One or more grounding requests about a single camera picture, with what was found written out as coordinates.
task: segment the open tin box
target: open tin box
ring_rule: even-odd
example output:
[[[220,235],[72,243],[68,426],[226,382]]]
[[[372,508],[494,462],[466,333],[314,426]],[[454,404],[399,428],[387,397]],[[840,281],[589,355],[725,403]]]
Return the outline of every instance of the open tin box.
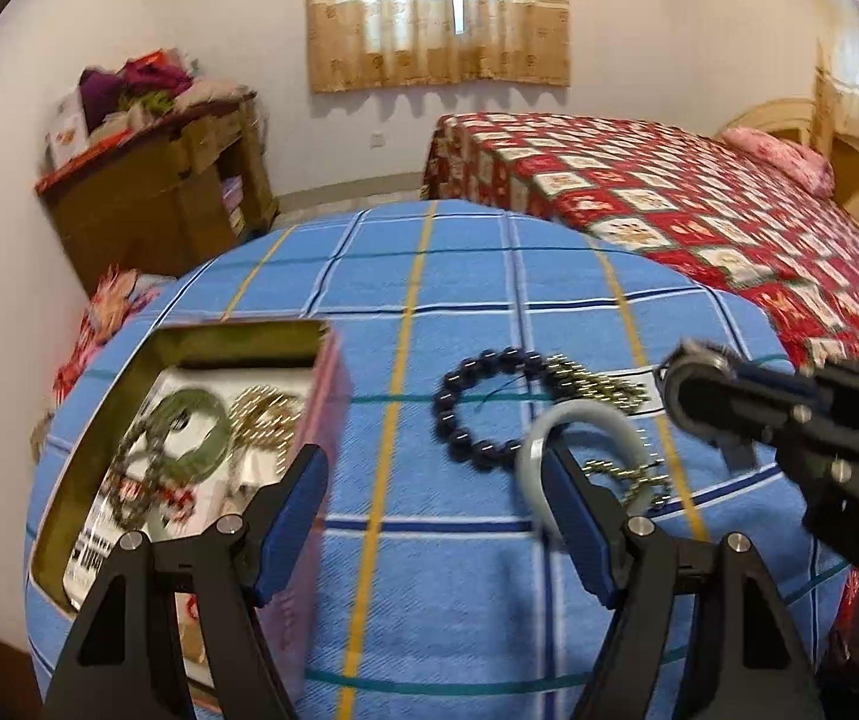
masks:
[[[277,482],[306,443],[322,447],[330,466],[336,463],[352,388],[339,338],[328,324],[308,319],[239,319],[176,324],[152,331],[92,415],[63,469],[39,530],[29,571],[49,599],[66,613],[74,613],[82,605],[101,560],[122,533],[106,504],[107,471],[119,442],[135,418],[183,386],[207,389],[222,399],[226,408],[251,386],[273,386],[301,405],[301,416],[284,458],[268,452],[260,455],[259,450],[251,449],[240,461],[238,467],[243,470],[239,473],[249,477],[250,486]],[[195,429],[189,425],[185,432],[185,436],[171,434],[171,439],[191,444],[194,436],[205,435],[205,424]],[[177,448],[176,455],[186,448]],[[176,521],[151,515],[143,531],[155,541],[200,533],[225,510],[220,485],[225,492],[227,464],[224,460],[209,478],[195,486],[191,517]],[[136,478],[140,474],[137,466],[130,466]],[[265,608],[256,610],[279,676],[294,701],[303,692],[322,547],[321,520],[327,501],[328,494],[287,588]],[[214,707],[193,600],[176,596],[183,661],[194,700]]]

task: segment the wall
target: wall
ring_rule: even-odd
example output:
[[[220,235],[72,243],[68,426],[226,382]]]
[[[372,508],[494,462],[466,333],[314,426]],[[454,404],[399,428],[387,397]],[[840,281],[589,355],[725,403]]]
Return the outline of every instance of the wall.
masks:
[[[0,16],[0,639],[21,648],[29,431],[85,304],[32,191],[42,139],[86,64],[164,42],[145,0],[13,0]]]
[[[713,134],[769,98],[808,95],[809,0],[571,0],[568,90],[473,83],[311,95],[306,0],[155,0],[207,73],[258,90],[274,191],[423,167],[440,115],[478,109],[661,119]],[[380,130],[386,146],[370,149]]]

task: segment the floor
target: floor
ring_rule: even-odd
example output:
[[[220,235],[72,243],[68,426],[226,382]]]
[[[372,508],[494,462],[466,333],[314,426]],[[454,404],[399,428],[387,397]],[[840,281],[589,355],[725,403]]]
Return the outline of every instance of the floor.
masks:
[[[282,227],[291,227],[293,224],[298,224],[301,221],[308,221],[311,218],[324,217],[329,214],[345,214],[349,211],[363,211],[367,208],[375,208],[378,205],[386,205],[391,202],[400,202],[403,200],[418,200],[420,193],[415,191],[394,191],[392,194],[370,194],[368,197],[354,197],[349,200],[340,200],[339,202],[326,203],[324,205],[314,205],[312,208],[300,208],[296,211],[288,211],[285,214],[279,214],[273,222],[273,229],[279,230]]]

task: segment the blue tablecloth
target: blue tablecloth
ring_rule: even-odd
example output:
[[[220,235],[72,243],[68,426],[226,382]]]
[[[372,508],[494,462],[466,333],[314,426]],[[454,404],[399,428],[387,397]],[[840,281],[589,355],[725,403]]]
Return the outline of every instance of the blue tablecloth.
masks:
[[[562,718],[594,663],[610,613],[534,532],[511,475],[452,463],[433,437],[429,400],[463,358],[523,346],[645,379],[687,335],[788,365],[750,303],[561,226],[459,200],[321,218],[193,271],[96,357],[53,420],[29,503],[27,565],[56,480],[133,351],[155,327],[228,308],[330,317],[354,380],[298,703],[307,719]],[[508,440],[544,407],[538,389],[514,382],[462,405],[461,420],[481,437]],[[676,476],[679,494],[660,524],[714,539],[748,533],[812,655],[844,572],[803,531],[801,498],[772,456],[733,478],[719,452],[672,427],[657,401],[637,426]],[[597,439],[574,433],[577,457],[607,457]],[[691,607],[676,605],[651,717],[671,717]],[[32,577],[26,613],[45,690],[70,623]]]

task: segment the pillow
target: pillow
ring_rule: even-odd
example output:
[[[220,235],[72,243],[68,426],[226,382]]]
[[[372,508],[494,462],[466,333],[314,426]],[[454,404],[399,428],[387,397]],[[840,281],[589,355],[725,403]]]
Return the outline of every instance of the pillow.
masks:
[[[836,189],[830,161],[817,151],[799,143],[781,141],[750,127],[727,129],[720,138],[767,165],[776,167],[817,200],[829,200]]]

